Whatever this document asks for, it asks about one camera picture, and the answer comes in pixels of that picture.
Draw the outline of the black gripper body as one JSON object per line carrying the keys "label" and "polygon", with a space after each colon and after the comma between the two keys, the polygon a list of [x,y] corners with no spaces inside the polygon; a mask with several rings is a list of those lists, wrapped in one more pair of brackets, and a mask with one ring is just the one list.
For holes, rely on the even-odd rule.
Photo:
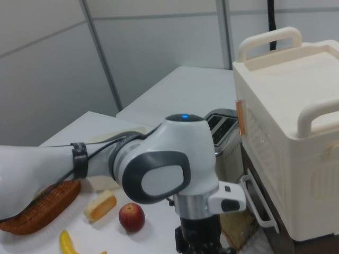
{"label": "black gripper body", "polygon": [[198,220],[180,218],[180,222],[174,231],[178,253],[236,253],[234,248],[224,248],[220,242],[219,215]]}

